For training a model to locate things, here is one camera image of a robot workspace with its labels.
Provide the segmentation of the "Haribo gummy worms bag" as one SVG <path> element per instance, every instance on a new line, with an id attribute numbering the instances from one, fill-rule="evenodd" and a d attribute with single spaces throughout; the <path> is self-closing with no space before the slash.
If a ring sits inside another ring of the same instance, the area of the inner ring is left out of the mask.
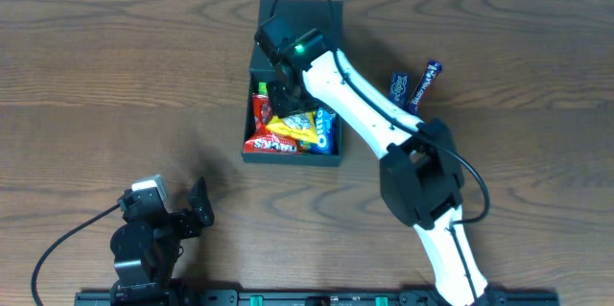
<path id="1" fill-rule="evenodd" d="M 265 82 L 258 83 L 258 93 L 263 96 L 268 95 L 267 84 Z"/>

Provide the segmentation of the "yellow nuts bag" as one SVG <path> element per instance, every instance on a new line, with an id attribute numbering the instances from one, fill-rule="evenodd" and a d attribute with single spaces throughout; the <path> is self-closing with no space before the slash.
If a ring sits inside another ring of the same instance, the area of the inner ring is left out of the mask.
<path id="1" fill-rule="evenodd" d="M 298 141 L 317 143 L 319 140 L 313 112 L 298 113 L 285 118 L 273 116 L 266 124 L 266 128 L 273 133 Z"/>

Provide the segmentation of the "blue Oreo cookie pack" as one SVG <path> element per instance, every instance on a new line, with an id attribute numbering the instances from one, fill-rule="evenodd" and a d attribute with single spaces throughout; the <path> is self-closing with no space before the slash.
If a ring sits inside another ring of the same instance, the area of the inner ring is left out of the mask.
<path id="1" fill-rule="evenodd" d="M 336 114 L 319 108 L 315 115 L 317 141 L 311 143 L 309 152 L 314 154 L 332 154 L 335 143 Z"/>

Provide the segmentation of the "red Hacks candy bag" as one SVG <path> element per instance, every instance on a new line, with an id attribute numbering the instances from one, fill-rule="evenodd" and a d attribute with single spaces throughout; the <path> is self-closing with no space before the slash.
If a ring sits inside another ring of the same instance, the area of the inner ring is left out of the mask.
<path id="1" fill-rule="evenodd" d="M 267 128 L 273 118 L 273 111 L 267 96 L 251 95 L 254 134 L 246 140 L 244 153 L 298 153 L 298 144 L 293 138 L 278 135 Z"/>

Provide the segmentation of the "dark green box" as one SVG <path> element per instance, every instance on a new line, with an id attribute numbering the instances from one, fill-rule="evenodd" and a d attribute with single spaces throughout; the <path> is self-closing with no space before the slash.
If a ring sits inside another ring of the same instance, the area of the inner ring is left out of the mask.
<path id="1" fill-rule="evenodd" d="M 326 36 L 332 37 L 342 44 L 342 1 L 334 1 L 335 20 L 331 22 L 328 4 L 325 0 L 279 0 L 275 13 L 280 16 L 293 32 L 304 35 L 313 28 L 319 28 Z M 256 93 L 260 82 L 275 80 L 275 72 L 262 50 L 253 45 L 253 51 L 248 68 L 249 84 L 245 119 L 244 140 L 247 141 L 255 133 L 255 120 L 251 95 Z M 342 162 L 342 137 L 344 121 L 337 116 L 333 152 L 331 154 L 311 153 L 244 153 L 241 156 L 246 163 L 279 164 L 316 167 L 339 167 Z"/>

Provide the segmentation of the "blue Eclipse mints box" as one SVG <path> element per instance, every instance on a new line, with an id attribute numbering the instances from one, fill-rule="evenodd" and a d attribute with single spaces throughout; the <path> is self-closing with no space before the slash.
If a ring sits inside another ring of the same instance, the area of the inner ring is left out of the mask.
<path id="1" fill-rule="evenodd" d="M 403 107 L 408 101 L 410 75 L 403 72 L 393 72 L 390 79 L 389 100 L 396 106 Z"/>

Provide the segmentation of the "Dairy Milk chocolate bar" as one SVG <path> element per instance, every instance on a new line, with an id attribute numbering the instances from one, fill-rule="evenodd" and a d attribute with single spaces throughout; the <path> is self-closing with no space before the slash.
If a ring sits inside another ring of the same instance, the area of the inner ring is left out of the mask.
<path id="1" fill-rule="evenodd" d="M 436 60 L 429 60 L 424 70 L 423 75 L 418 81 L 417 86 L 404 106 L 404 109 L 412 115 L 418 113 L 418 108 L 428 92 L 430 86 L 437 79 L 437 76 L 442 72 L 442 64 Z"/>

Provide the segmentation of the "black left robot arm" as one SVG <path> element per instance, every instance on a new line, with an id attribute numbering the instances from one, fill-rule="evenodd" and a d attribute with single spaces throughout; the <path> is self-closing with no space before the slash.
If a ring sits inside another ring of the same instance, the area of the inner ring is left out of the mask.
<path id="1" fill-rule="evenodd" d="M 111 287 L 112 305 L 199 305 L 200 296 L 174 279 L 181 242 L 198 238 L 215 221 L 206 183 L 199 177 L 188 193 L 187 208 L 170 212 L 162 177 L 135 181 L 118 200 L 125 224 L 111 237 L 118 281 Z"/>

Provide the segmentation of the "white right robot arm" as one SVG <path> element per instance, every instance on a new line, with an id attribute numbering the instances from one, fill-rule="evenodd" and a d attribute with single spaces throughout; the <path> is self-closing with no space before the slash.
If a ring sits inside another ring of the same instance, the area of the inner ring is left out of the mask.
<path id="1" fill-rule="evenodd" d="M 272 16 L 260 24 L 254 40 L 278 73 L 268 86 L 273 112 L 284 118 L 321 104 L 344 119 L 378 158 L 381 197 L 417 232 L 438 294 L 451 305 L 484 302 L 487 281 L 462 215 L 462 173 L 475 170 L 458 155 L 450 130 L 391 102 L 318 29 L 298 36 Z"/>

